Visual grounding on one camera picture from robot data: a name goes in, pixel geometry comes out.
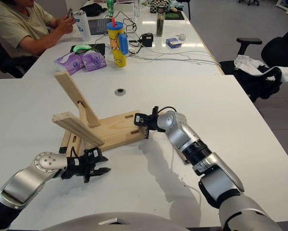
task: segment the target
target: purple snack bag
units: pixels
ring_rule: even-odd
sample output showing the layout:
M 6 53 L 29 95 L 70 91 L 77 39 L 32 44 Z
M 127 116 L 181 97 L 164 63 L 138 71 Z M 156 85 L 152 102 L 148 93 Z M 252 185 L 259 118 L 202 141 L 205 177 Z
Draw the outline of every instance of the purple snack bag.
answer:
M 87 71 L 93 71 L 106 66 L 106 62 L 102 54 L 95 51 L 87 51 L 81 54 L 82 61 Z
M 68 71 L 70 75 L 80 70 L 84 64 L 79 55 L 74 52 L 68 53 L 54 61 L 58 71 Z

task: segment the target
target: white cloth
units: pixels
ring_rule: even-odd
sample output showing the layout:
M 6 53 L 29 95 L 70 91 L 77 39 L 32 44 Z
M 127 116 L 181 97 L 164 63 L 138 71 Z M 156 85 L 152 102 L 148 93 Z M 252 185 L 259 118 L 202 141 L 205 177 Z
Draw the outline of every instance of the white cloth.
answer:
M 264 73 L 260 72 L 257 68 L 259 66 L 265 65 L 263 62 L 260 60 L 255 60 L 250 58 L 249 56 L 246 55 L 238 55 L 237 58 L 234 60 L 234 65 L 236 69 L 240 69 L 252 76 L 262 76 L 266 74 L 268 71 L 273 69 L 274 67 L 270 68 L 269 70 L 265 71 Z M 288 67 L 283 67 L 283 66 L 277 66 L 281 72 L 281 82 L 288 82 Z M 269 81 L 275 81 L 275 77 L 268 77 L 267 80 Z

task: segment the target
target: white table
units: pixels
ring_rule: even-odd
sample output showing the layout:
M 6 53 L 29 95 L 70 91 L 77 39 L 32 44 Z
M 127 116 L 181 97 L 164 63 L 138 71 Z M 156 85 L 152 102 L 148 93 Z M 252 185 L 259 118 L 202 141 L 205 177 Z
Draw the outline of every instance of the white table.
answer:
M 133 11 L 124 11 L 128 17 L 133 17 Z M 141 7 L 140 17 L 137 20 L 138 29 L 136 33 L 140 36 L 143 33 L 152 32 L 154 36 L 153 47 L 150 48 L 157 52 L 162 53 L 177 53 L 182 51 L 202 51 L 194 53 L 186 53 L 185 55 L 190 56 L 191 58 L 204 59 L 214 61 L 213 58 L 205 52 L 209 52 L 205 47 L 205 44 L 202 42 L 201 38 L 194 30 L 193 26 L 190 24 L 187 16 L 183 13 L 185 20 L 165 20 L 163 28 L 163 36 L 156 36 L 156 14 L 149 12 L 148 7 Z M 107 13 L 103 13 L 98 17 L 94 18 L 104 18 Z M 122 21 L 124 16 L 120 14 L 117 19 Z M 181 48 L 171 49 L 166 45 L 166 39 L 174 38 L 175 35 L 186 34 L 187 39 L 182 42 Z M 37 62 L 31 67 L 31 69 L 24 75 L 23 79 L 27 78 L 53 78 L 53 73 L 56 71 L 53 61 L 64 54 L 70 51 L 70 48 L 75 44 L 94 44 L 95 41 L 102 37 L 102 35 L 92 36 L 91 41 L 83 42 L 78 30 L 74 29 L 71 34 L 64 35 L 61 40 L 52 48 L 47 49 L 44 54 L 37 60 Z M 130 40 L 137 39 L 135 35 L 130 35 Z M 108 36 L 103 37 L 98 40 L 97 43 L 109 43 Z M 113 61 L 113 55 L 110 53 L 109 48 L 106 47 L 105 57 L 107 60 Z M 156 54 L 152 53 L 145 48 L 142 48 L 138 54 L 139 56 L 145 56 L 149 58 L 156 57 Z M 176 58 L 176 59 L 186 59 L 186 56 L 181 55 L 167 55 L 164 56 L 167 58 Z M 190 62 L 181 62 L 181 61 L 153 61 L 148 63 L 144 60 L 135 59 L 133 57 L 127 58 L 127 65 L 123 68 L 117 68 L 111 62 L 107 62 L 108 66 L 94 72 L 87 72 L 85 68 L 79 70 L 73 77 L 91 77 L 91 76 L 108 76 L 108 75 L 128 75 L 136 77 L 138 73 L 146 73 L 146 75 L 160 75 L 172 73 L 177 77 L 186 75 L 188 73 L 194 73 L 196 75 L 220 75 L 220 69 L 218 66 L 213 64 L 195 64 Z
M 244 183 L 246 194 L 275 221 L 288 220 L 288 156 L 232 76 L 74 78 L 104 118 L 172 105 Z M 124 88 L 122 97 L 114 90 Z M 0 187 L 44 151 L 57 152 L 64 130 L 53 114 L 77 109 L 55 79 L 0 80 Z M 184 227 L 219 226 L 218 210 L 198 192 L 199 177 L 162 133 L 104 152 L 112 170 L 84 184 L 82 177 L 49 181 L 13 223 L 42 229 L 88 214 L 135 211 L 170 218 Z

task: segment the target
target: black power adapter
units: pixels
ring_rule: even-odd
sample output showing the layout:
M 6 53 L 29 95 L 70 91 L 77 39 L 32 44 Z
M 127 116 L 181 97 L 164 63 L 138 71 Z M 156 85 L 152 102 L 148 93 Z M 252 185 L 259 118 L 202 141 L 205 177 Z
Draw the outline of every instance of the black power adapter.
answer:
M 154 35 L 152 33 L 146 33 L 142 35 L 142 45 L 145 47 L 152 47 L 154 41 Z

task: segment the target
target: black chair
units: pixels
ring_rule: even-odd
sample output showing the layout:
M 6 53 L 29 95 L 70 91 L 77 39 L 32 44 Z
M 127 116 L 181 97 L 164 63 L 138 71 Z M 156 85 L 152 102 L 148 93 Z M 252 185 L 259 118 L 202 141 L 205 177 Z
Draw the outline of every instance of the black chair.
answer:
M 9 73 L 15 78 L 22 78 L 36 60 L 35 56 L 11 58 L 0 44 L 0 71 L 3 73 Z
M 250 44 L 262 44 L 259 38 L 237 38 L 240 49 L 238 54 L 243 55 Z M 288 67 L 288 32 L 283 37 L 277 37 L 266 44 L 261 52 L 262 59 L 269 67 Z M 235 70 L 234 61 L 220 62 L 221 68 L 226 75 L 234 75 L 246 94 L 250 95 L 252 102 L 257 98 L 268 99 L 272 94 L 280 90 L 282 82 L 281 71 L 275 67 L 264 76 L 254 77 L 242 70 Z M 265 66 L 260 66 L 259 71 L 264 73 L 269 70 Z M 267 81 L 267 77 L 275 77 L 275 81 Z
M 190 0 L 177 0 L 178 2 L 187 2 L 188 3 L 188 13 L 189 13 L 189 20 L 191 20 L 190 14 Z
M 253 0 L 253 4 L 254 3 L 257 3 L 258 6 L 260 5 L 259 0 Z

